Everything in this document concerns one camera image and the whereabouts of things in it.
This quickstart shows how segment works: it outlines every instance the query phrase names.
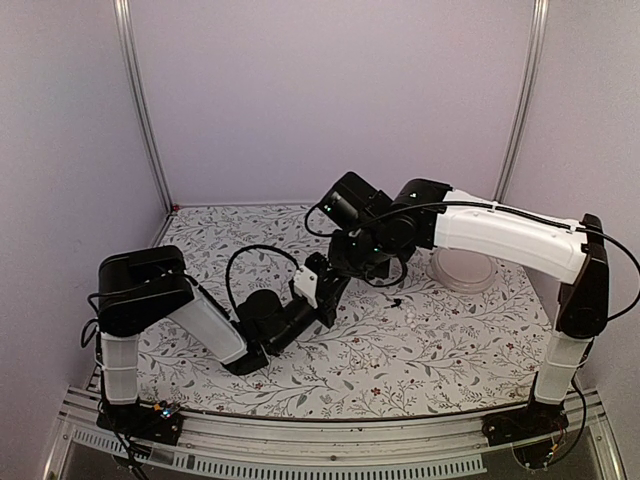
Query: white plastic cover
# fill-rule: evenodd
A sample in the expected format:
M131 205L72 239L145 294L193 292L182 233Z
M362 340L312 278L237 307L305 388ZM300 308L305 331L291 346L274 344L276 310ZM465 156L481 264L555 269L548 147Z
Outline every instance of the white plastic cover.
M247 353L247 346L240 334L231 326L215 305L198 290L194 298L167 318L173 320L199 340L222 364L228 364Z
M444 201L482 202L460 190L448 192ZM540 217L580 226L576 220ZM585 233L562 230L510 213L477 207L447 207L438 215L434 243L502 258L572 284L585 261Z
M591 339L579 340L553 332L536 381L534 395L538 402L558 405L564 400L589 343Z
M138 398L138 337L100 334L105 395L113 405L126 405Z
M293 290L307 299L309 305L318 308L316 300L316 288L318 287L318 276L313 270L304 265L296 270L293 275Z

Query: lavender wall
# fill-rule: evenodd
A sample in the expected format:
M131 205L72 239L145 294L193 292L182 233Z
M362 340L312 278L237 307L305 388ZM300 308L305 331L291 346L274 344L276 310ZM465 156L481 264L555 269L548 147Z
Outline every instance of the lavender wall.
M491 196L533 3L132 2L174 198L310 201L348 169Z
M640 5L551 2L544 54L508 201L557 216L599 215L640 255ZM638 276L609 248L612 306ZM548 281L540 281L543 292ZM640 311L596 342L587 373L603 398L629 478L640 478Z
M107 255L146 246L160 202L111 2L0 2L0 478L37 478Z

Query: floral tablecloth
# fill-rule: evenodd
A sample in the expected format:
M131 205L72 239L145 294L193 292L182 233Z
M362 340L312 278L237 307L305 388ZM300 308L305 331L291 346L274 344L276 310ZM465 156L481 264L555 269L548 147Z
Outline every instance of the floral tablecloth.
M236 249L276 245L301 263L326 252L327 241L303 228L307 208L186 208L162 244L178 246L188 272L228 307L224 269ZM312 226L330 231L333 224L318 215ZM352 280L331 330L315 323L268 367L245 377L230 375L178 325L159 322L140 339L141 397L214 412L332 419L435 415L525 400L550 326L524 270L497 260L490 290L461 295L432 279L430 256L417 253L397 287ZM241 255L232 273L238 303L259 288L286 301L292 271L270 252Z

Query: wire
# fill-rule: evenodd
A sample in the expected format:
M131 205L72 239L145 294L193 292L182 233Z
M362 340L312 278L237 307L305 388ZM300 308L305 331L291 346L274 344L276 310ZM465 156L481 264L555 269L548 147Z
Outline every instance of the wire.
M114 433L114 435L118 439L118 442L120 443L120 445L122 445L122 448L124 449L125 453L127 454L127 457L129 459L129 470L131 471L131 473L138 480L149 480L149 477L147 477L147 474L142 471L142 468L140 468L140 466L142 464L136 460L136 458L135 458L135 456L133 454L133 448L131 446L131 440L129 440L129 445L127 445L126 442L124 441L124 439L116 431L116 429L113 426L113 423L111 422L111 418L109 418L109 415L107 414L107 412L104 409L102 409L102 402L100 402L100 405L98 406L98 409L101 410L102 413L104 414L104 417L107 419L107 422L109 423L109 428L111 428L111 431Z
M93 340L93 337L95 337L96 333L98 333L98 327L96 327L91 331L91 334L87 337L87 329L93 324L96 324L96 325L98 324L97 318L92 318L91 320L89 320L87 323L84 324L84 327L82 327L82 333L80 334L80 346L82 348L87 348L89 343L91 343L91 340Z
M318 207L319 207L318 204L314 205L313 207L311 207L311 209L305 215L305 228L312 235L317 236L317 237L323 237L323 238L329 238L329 237L333 237L335 235L354 232L356 230L360 230L362 228L368 227L369 225L373 225L375 223L378 223L379 221L384 220L386 218L393 217L394 215L397 215L399 213L409 212L409 211L412 211L412 210L420 210L420 209L437 210L437 209L443 208L443 207L486 208L488 210L497 210L499 212L510 213L512 215L516 215L518 217L526 218L528 220L533 220L535 222L542 223L544 225L548 225L550 227L561 228L561 229L564 229L564 230L569 230L569 229L572 228L572 226L569 225L569 224L557 222L555 220L550 220L550 219L542 217L540 215L535 215L533 213L529 213L529 212L525 212L525 211L522 211L522 210L518 210L517 208L508 207L506 205L497 205L497 204L488 203L488 202L469 202L469 201L465 201L465 200L450 200L450 201L445 201L445 202L432 202L432 203L421 203L421 204L416 204L416 205L409 205L408 207L402 207L402 208L398 208L397 210L391 210L389 212L383 213L382 215L378 215L377 217L374 217L372 219L369 219L369 220L367 220L365 222L359 223L358 225L354 225L354 226L349 227L347 229L336 230L333 233L324 233L324 232L315 232L315 231L311 230L310 228L308 228L308 225L307 225L309 217L311 216L311 212L313 212L313 210L315 210Z
M233 267L233 262L235 261L236 258L238 258L244 252L248 252L251 250L267 250L269 252L277 253L278 255L282 255L284 258L286 258L291 263L293 263L296 266L296 270L300 268L298 261L293 257L293 255L285 252L284 250L278 247L274 247L271 245L255 244L255 245L248 245L246 247L242 247L236 250L229 258L229 261L227 262L226 271L224 272L224 284L227 289L227 295L229 296L229 303L231 303L231 308L233 309L233 313L236 314L236 317L238 317L238 311L237 311L238 305L236 304L236 301L233 298L233 292L231 291L231 268Z
M312 230L311 227L309 226L309 217L311 217L311 214L313 213L313 211L316 208L320 208L320 204L316 203L313 207L311 207L307 213L304 215L304 229L310 233L311 235L313 235L314 237L320 237L320 238L332 238L334 235L336 235L336 232L332 232L332 233L323 233L323 232L316 232L315 230Z
M582 401L582 423L580 424L580 430L578 430L578 435L576 436L576 439L573 441L571 446L567 448L561 456L557 458L554 456L554 458L552 458L547 465L549 467L551 465L555 465L556 463L562 461L564 458L567 457L567 455L569 455L573 451L574 448L576 448L576 445L578 445L578 443L580 442L580 438L582 438L582 434L584 433L584 428L587 424L587 400L586 398L584 398L584 394L582 393L580 388L578 388L578 384L576 383L575 376L571 379L571 386L576 391L576 393L580 396L580 400Z
M528 220L532 220L534 222L542 223L544 225L548 225L550 227L559 228L559 229L562 229L562 230L571 230L572 228L574 228L574 226L572 226L572 225L569 225L569 224L566 224L566 223L562 223L562 222L557 222L555 220L550 220L550 219L542 217L540 215L535 215L533 213L529 213L529 212L525 212L525 211L522 211L522 210L518 210L517 208L508 207L506 205L496 205L496 204L487 203L487 202L467 202L467 201L457 201L456 200L456 201L433 202L433 203L423 203L423 204L417 204L417 205L410 205L408 207L403 207L403 208L399 208L397 210L392 210L390 212L383 213L382 215L379 215L379 216L377 216L375 218L367 220L367 221L365 221L363 223L360 223L360 224L355 225L353 227L349 227L346 230L336 230L333 233L323 233L323 232L315 232L315 231L311 230L309 228L309 226L308 226L308 220L309 220L309 217L311 216L311 212L313 212L313 210L315 210L318 207L319 207L319 204L314 205L313 207L311 207L311 209L305 215L305 228L310 234L315 235L317 237L322 237L322 238L333 237L333 236L341 235L341 234L343 235L343 234L347 234L349 232L360 230L362 228L365 228L365 227L368 227L368 226L373 225L375 223L378 223L381 220L384 220L385 218L389 218L389 217L392 217L394 215L397 215L399 213L404 213L404 212L417 210L417 209L438 209L438 208L442 208L442 207L486 208L486 209L489 209L489 210L497 210L497 211L500 211L500 212L505 212L505 213L509 213L509 214L512 214L512 215L516 215L518 217L526 218ZM640 262L633 255L633 253L631 253L631 251L625 245L623 245L619 240L616 240L615 238L611 237L610 235L607 235L606 233L603 233L603 232L601 232L599 230L594 230L594 229L591 229L591 228L578 227L575 230L577 232L593 234L593 235L599 236L602 239L604 239L604 240L612 243L616 247L618 247L629 258L629 260L631 260L631 262L633 263L633 265L635 266L635 268L636 268L636 270L638 272L638 275L640 276ZM617 312L617 313L615 313L613 315L610 315L607 318L607 321L615 320L616 318L619 318L619 317L625 315L626 313L631 311L636 305L638 305L638 303L640 303L640 286L638 287L638 293L636 294L636 296L633 299L633 301L628 306L626 306L625 308L620 310L619 312Z
M377 285L375 283L372 283L367 277L363 278L364 282L367 285L370 285L374 288L388 288L388 287L395 287L396 285L399 285L400 283L403 282L405 278L407 278L407 274L409 273L409 268L407 267L407 262L405 262L404 260L401 260L398 258L398 261L400 262L400 266L402 267L402 273L393 282Z
M116 292L107 292L107 293L100 293L100 292L92 293L91 295L87 296L87 303L91 306L93 311L96 312L96 315L98 315L99 310L98 310L98 306L95 303L93 303L94 298L120 297L122 295L126 295L127 293L140 290L141 288L144 288L146 286L147 286L147 282L141 283L140 285L136 285L135 287L132 287L132 288L127 288L126 290L118 290Z
M625 247L620 241L616 240L610 235L607 235L606 233L603 233L599 230L580 227L580 228L577 228L576 231L599 236L600 238L603 238L607 242L612 243L613 245L618 247L622 251L622 253L624 253L629 258L629 260L631 260L633 265L636 267L636 271L638 272L638 275L640 275L640 262L638 262L638 259L633 255L633 253L631 253L631 250ZM638 293L636 294L636 297L633 299L633 301L629 305L627 305L625 308L620 310L619 312L609 316L607 321L615 320L616 318L619 318L625 315L630 310L632 310L638 304L638 302L640 302L640 288L638 289Z
M560 436L558 440L556 440L555 448L558 448L562 444L562 440L564 440L565 431L564 428L560 429Z

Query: robotic arm link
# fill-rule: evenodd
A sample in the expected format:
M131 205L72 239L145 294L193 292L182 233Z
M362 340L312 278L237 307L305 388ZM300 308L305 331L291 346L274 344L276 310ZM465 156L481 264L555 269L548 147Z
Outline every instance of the robotic arm link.
M308 227L311 211L327 215L332 233ZM253 292L234 318L186 275L177 247L116 255L99 269L97 360L102 368L99 424L141 438L177 442L180 415L171 405L153 409L138 400L138 335L169 318L197 338L227 370L251 373L278 355L314 321L333 326L350 279L371 283L389 277L390 263L403 267L417 248L474 251L539 270L561 282L559 310L544 363L527 406L488 415L490 444L551 433L568 425L563 401L608 320L609 269L600 220L542 217L487 202L451 186L422 179L408 182L395 199L353 172L345 174L305 217L310 233L331 238L327 257L311 255L290 281L292 300L282 305L271 290ZM144 418L144 422L135 420ZM146 435L138 424L145 425Z

